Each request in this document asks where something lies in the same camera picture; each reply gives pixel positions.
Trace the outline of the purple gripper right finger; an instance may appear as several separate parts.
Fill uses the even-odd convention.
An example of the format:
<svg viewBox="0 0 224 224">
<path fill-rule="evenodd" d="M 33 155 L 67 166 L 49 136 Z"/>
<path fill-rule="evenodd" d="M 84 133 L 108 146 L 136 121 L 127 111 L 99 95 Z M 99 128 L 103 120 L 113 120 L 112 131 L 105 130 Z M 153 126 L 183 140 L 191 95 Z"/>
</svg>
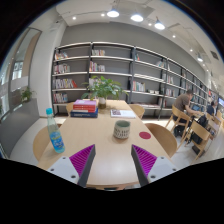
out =
<svg viewBox="0 0 224 224">
<path fill-rule="evenodd" d="M 167 157 L 156 157 L 139 146 L 132 145 L 131 155 L 141 187 L 177 171 L 177 167 Z"/>
</svg>

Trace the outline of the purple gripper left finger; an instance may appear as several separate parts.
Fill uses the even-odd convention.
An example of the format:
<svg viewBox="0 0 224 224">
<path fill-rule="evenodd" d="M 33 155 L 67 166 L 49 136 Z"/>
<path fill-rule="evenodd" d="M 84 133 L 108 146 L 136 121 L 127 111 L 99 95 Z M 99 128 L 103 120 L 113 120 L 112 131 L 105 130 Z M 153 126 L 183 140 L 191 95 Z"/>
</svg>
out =
<svg viewBox="0 0 224 224">
<path fill-rule="evenodd" d="M 86 187 L 95 155 L 95 145 L 90 145 L 70 157 L 60 157 L 48 169 L 48 172 L 81 187 Z"/>
</svg>

